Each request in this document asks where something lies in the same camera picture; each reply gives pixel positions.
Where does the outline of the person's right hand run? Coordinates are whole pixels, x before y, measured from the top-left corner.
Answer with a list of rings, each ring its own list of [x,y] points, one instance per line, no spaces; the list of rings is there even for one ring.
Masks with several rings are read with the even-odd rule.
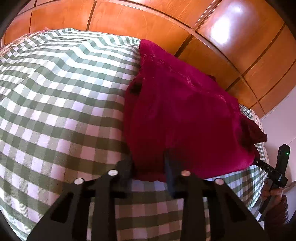
[[[261,200],[265,201],[268,197],[273,197],[274,200],[280,202],[283,195],[282,188],[272,188],[271,186],[271,180],[269,178],[266,178],[266,180],[264,181],[264,186],[261,190]]]

